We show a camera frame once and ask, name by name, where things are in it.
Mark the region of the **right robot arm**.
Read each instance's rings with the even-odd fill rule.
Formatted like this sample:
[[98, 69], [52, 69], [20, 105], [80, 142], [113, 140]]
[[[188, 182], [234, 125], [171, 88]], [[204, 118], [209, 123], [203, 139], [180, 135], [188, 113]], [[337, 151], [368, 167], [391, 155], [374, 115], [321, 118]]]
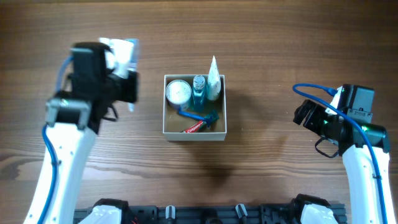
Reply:
[[371, 122], [374, 90], [344, 84], [334, 89], [310, 84], [330, 96], [331, 103], [300, 91], [303, 84], [292, 89], [306, 99], [294, 112], [294, 123], [302, 125], [329, 141], [338, 150], [330, 157], [340, 156], [349, 183], [353, 223], [395, 223], [389, 182], [391, 145], [385, 127]]

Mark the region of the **Colgate toothpaste tube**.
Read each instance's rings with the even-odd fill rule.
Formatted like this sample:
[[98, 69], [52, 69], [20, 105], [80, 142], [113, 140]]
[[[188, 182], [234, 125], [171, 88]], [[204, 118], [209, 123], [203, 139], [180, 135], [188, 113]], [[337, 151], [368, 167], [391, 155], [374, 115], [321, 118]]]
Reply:
[[209, 128], [204, 121], [197, 121], [194, 125], [186, 128], [182, 133], [197, 133], [202, 129]]

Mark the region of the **white lotion tube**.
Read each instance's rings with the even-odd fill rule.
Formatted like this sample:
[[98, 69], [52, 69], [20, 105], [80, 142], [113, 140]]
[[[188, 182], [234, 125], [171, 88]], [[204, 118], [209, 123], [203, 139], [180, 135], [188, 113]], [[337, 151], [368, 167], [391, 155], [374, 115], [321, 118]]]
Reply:
[[210, 101], [218, 99], [221, 91], [221, 78], [215, 56], [212, 58], [211, 67], [208, 74], [206, 85], [206, 97]]

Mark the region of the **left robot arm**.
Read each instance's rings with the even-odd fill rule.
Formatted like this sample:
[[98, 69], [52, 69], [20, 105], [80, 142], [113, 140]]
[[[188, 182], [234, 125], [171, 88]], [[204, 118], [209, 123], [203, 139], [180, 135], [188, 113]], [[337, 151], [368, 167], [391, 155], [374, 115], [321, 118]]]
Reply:
[[25, 223], [72, 223], [80, 182], [103, 120], [119, 119], [114, 102], [138, 101], [137, 39], [79, 42], [46, 102], [45, 155]]

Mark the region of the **white blue toothbrush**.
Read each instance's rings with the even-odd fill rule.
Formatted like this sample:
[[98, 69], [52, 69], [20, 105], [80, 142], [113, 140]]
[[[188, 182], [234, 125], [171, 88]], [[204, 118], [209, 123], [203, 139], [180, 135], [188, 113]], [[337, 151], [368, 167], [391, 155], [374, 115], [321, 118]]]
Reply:
[[139, 60], [139, 39], [126, 39], [129, 43], [132, 44], [131, 50], [131, 58], [129, 62], [128, 70], [128, 79], [131, 82], [132, 86], [132, 97], [133, 101], [128, 103], [128, 108], [130, 112], [134, 111], [134, 105], [138, 100], [138, 91], [139, 91], [139, 74], [137, 73], [137, 64]]

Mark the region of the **blue disposable razor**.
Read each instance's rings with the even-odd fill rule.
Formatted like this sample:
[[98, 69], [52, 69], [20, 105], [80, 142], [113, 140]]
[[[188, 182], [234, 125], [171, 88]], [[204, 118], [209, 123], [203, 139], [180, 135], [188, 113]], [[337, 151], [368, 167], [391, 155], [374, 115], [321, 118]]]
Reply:
[[204, 121], [208, 127], [211, 126], [215, 121], [219, 120], [219, 117], [218, 117], [218, 114], [216, 111], [212, 111], [210, 114], [208, 114], [206, 116], [200, 116], [200, 115], [189, 113], [189, 112], [182, 111], [182, 110], [178, 110], [177, 114], [179, 114], [180, 116], [184, 116], [187, 118], [197, 120], [197, 121]]

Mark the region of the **cotton swab jar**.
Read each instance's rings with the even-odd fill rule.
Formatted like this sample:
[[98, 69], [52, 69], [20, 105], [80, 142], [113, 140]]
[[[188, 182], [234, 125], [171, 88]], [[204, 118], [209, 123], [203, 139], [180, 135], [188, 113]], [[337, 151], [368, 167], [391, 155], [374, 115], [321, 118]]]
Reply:
[[192, 88], [185, 80], [173, 80], [166, 86], [166, 99], [175, 110], [187, 110], [190, 107]]

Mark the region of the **blue mouthwash bottle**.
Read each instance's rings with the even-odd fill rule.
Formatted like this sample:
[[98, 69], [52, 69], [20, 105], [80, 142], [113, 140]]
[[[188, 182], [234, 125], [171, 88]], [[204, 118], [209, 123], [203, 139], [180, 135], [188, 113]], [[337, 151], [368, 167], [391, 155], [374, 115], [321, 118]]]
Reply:
[[205, 104], [206, 80], [202, 75], [197, 75], [193, 79], [192, 96], [193, 109], [202, 111]]

